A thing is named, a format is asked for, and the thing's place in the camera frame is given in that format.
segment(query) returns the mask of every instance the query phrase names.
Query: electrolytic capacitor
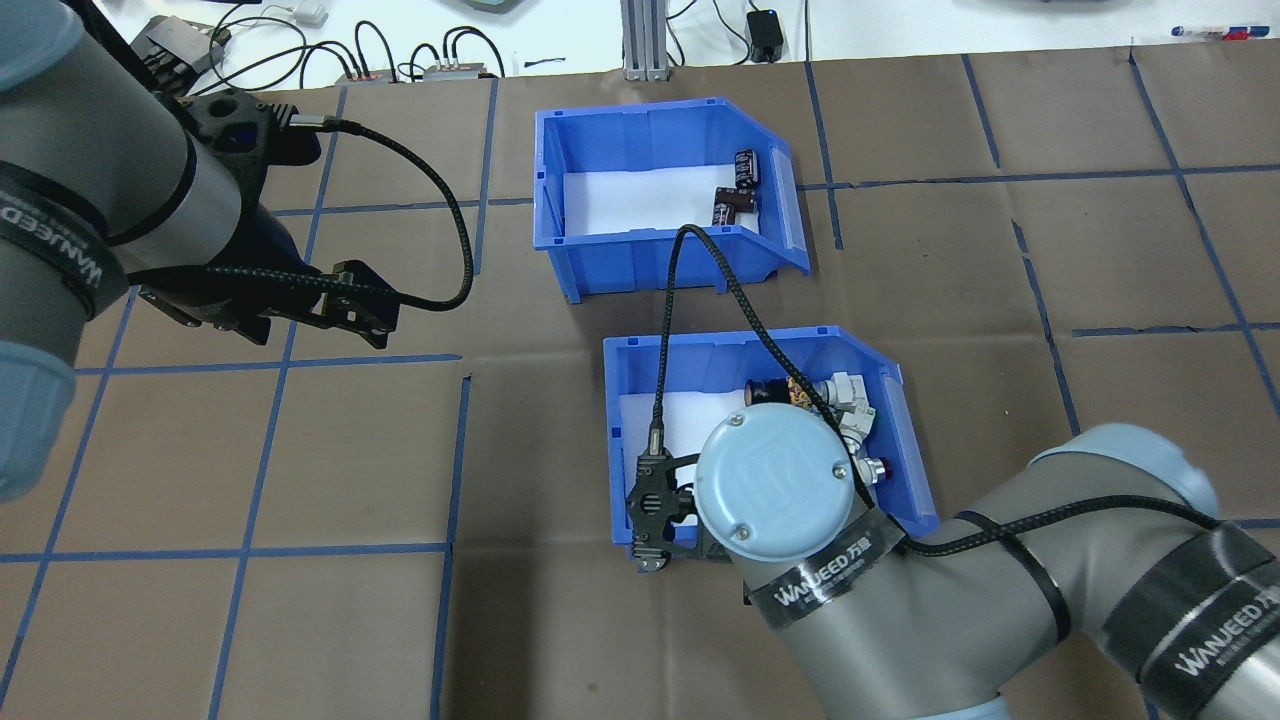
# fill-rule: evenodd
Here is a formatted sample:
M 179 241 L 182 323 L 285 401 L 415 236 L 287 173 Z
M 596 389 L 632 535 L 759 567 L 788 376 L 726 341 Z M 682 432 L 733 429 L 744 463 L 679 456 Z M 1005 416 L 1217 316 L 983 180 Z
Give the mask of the electrolytic capacitor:
M 732 225 L 736 217 L 737 213 L 728 202 L 717 202 L 716 208 L 712 209 L 713 225 Z
M 733 184 L 742 190 L 760 184 L 760 167 L 755 161 L 755 150 L 748 147 L 733 155 Z

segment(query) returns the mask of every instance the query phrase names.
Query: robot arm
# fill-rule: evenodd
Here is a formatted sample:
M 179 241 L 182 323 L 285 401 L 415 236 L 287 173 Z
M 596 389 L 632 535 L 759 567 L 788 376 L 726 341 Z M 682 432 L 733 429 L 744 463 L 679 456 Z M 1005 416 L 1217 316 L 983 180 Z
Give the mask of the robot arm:
M 1280 562 L 1211 518 L 1208 480 L 1167 439 L 1094 428 L 925 542 L 860 502 L 849 462 L 814 415 L 753 405 L 694 482 L 828 717 L 1010 720 L 997 688 L 1074 629 L 1176 720 L 1280 707 Z
M 401 304 L 445 310 L 470 292 L 453 195 L 410 151 L 236 90 L 154 97 L 55 0 L 0 4 L 0 501 L 40 478 L 84 323 L 129 286 L 184 325 L 259 345 L 280 316 L 378 348 Z M 335 131 L 392 146 L 444 192 L 466 268 L 454 299 L 398 293 L 358 260 L 323 273 L 259 204 L 268 165 L 315 161 L 315 133 Z

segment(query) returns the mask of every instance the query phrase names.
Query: metal bracket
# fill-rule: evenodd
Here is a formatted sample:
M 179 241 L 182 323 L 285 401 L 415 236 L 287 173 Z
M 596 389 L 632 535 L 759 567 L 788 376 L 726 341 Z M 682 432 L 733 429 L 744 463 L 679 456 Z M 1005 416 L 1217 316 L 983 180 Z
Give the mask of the metal bracket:
M 622 74 L 644 81 L 671 77 L 667 0 L 622 0 Z
M 641 455 L 636 460 L 636 484 L 627 493 L 627 516 L 631 519 L 631 556 L 641 573 L 655 573 L 672 557 L 728 562 L 728 552 L 701 528 L 694 547 L 678 544 L 673 523 L 698 514 L 694 493 L 676 487 L 676 470 L 698 462 L 696 455 L 672 457 L 666 448 L 660 455 Z

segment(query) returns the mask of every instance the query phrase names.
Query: black braided cable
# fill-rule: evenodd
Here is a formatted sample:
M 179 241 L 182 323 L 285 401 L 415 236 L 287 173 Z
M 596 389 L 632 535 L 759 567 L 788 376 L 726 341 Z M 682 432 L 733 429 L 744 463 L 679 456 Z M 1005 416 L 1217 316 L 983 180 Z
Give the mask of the black braided cable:
M 695 224 L 681 225 L 681 228 L 676 232 L 676 242 L 671 249 L 671 261 L 667 264 L 667 299 L 662 311 L 662 340 L 658 345 L 658 387 L 654 391 L 653 420 L 649 424 L 650 434 L 655 429 L 660 432 L 663 425 L 662 396 L 667 387 L 667 348 L 671 342 L 671 318 L 676 305 L 676 264 L 680 260 L 680 250 L 684 247 L 685 236 L 689 233 L 698 236 L 698 240 L 703 241 L 707 251 L 712 254 L 721 274 L 724 275 L 724 282 L 728 284 L 730 293 L 732 293 L 733 300 L 737 301 L 737 306 L 742 310 L 742 315 L 746 316 L 748 324 L 751 325 L 753 331 L 755 331 L 755 337 L 760 338 L 760 343 L 764 345 L 764 348 L 769 351 L 769 355 L 777 360 L 778 365 L 782 366 L 782 370 L 786 372 L 788 377 L 795 379 L 796 384 L 800 386 L 800 389 L 809 396 L 813 406 L 822 415 L 823 421 L 827 423 L 827 425 L 831 427 L 831 429 L 838 436 L 840 420 L 837 420 L 835 413 L 831 411 L 831 406 L 827 405 L 820 395 L 818 395 L 818 391 L 814 389 L 809 378 L 795 366 L 795 363 L 792 363 L 791 359 L 782 352 L 778 343 L 769 336 L 769 331 L 764 328 L 764 323 L 762 323 L 760 318 L 755 314 L 755 309 L 751 306 L 751 301 L 748 300 L 746 292 L 742 291 L 741 283 L 737 282 L 737 275 L 733 274 L 733 268 L 730 266 L 728 259 L 724 258 L 724 254 L 716 245 L 712 237 L 707 234 L 707 231 Z M 858 491 L 859 500 L 861 500 L 868 509 L 876 507 L 876 500 L 872 497 L 870 491 L 867 489 L 867 483 L 858 475 L 858 473 L 854 473 L 854 487 Z
M 946 555 L 955 555 L 957 552 L 974 550 L 977 547 L 998 542 L 1007 537 L 1019 536 L 1021 533 L 1036 530 L 1046 525 L 1061 523 L 1062 520 L 1068 520 L 1078 515 L 1084 515 L 1087 512 L 1098 512 L 1101 510 L 1116 510 L 1116 509 L 1155 510 L 1157 512 L 1165 512 L 1166 515 L 1174 515 L 1176 518 L 1181 518 L 1183 520 L 1196 523 L 1197 525 L 1207 530 L 1211 530 L 1221 524 L 1217 519 L 1206 515 L 1198 510 L 1193 510 L 1180 502 L 1161 500 L 1158 497 L 1148 497 L 1144 495 L 1108 495 L 1105 497 L 1092 497 L 1088 500 L 1078 500 L 1075 502 L 1068 502 L 1066 505 L 1055 507 L 1052 510 L 1037 512 L 1036 515 L 1029 515 L 1019 520 L 1004 523 L 1000 527 L 992 528 L 989 530 L 983 530 L 980 533 L 974 533 L 972 536 L 965 536 L 963 538 L 957 538 L 951 542 L 945 542 L 940 544 L 929 544 L 916 539 L 906 538 L 902 541 L 902 547 L 924 557 L 942 557 Z
M 435 172 L 435 168 L 429 165 L 426 160 L 419 158 L 412 150 L 404 147 L 399 142 L 387 137 L 385 135 L 369 129 L 365 126 L 352 122 L 342 120 L 337 118 L 325 118 L 324 132 L 344 132 L 347 135 L 355 135 L 360 137 L 366 137 L 374 142 L 383 145 L 404 158 L 413 164 L 415 168 L 421 170 L 426 177 L 431 178 L 435 187 L 440 190 L 440 195 L 444 196 L 444 202 L 449 206 L 449 214 L 453 217 L 453 224 L 458 231 L 458 243 L 462 246 L 462 286 L 458 288 L 457 295 L 448 300 L 426 300 L 424 297 L 417 297 L 415 295 L 407 295 L 398 292 L 392 288 L 375 287 L 360 283 L 344 283 L 329 278 L 316 277 L 316 275 L 302 275 L 298 273 L 287 273 L 283 270 L 273 270 L 266 268 L 239 268 L 239 266 L 202 266 L 202 268 L 173 268 L 173 273 L 186 273 L 186 272 L 204 272 L 214 275 L 227 275 L 237 279 L 273 283 L 273 284 L 292 284 L 292 286 L 305 286 L 319 290 L 321 292 L 334 292 L 340 293 L 347 297 L 379 297 L 379 299 L 392 299 L 401 305 L 408 305 L 410 307 L 417 307 L 419 310 L 428 310 L 431 313 L 443 313 L 445 310 L 453 310 L 454 307 L 462 305 L 462 302 L 471 295 L 471 286 L 475 281 L 475 258 L 471 254 L 471 238 L 467 234 L 467 225 L 462 218 L 462 209 L 458 206 L 457 199 L 453 196 L 453 191 L 449 184 L 444 182 L 444 178 Z

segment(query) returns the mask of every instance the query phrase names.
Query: white connector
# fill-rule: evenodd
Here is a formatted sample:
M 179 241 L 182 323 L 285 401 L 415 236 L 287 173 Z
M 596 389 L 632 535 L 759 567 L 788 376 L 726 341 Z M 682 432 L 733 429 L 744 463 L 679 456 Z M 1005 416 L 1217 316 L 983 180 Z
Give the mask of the white connector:
M 320 27 L 329 19 L 329 8 L 320 0 L 298 0 L 293 19 L 302 27 Z

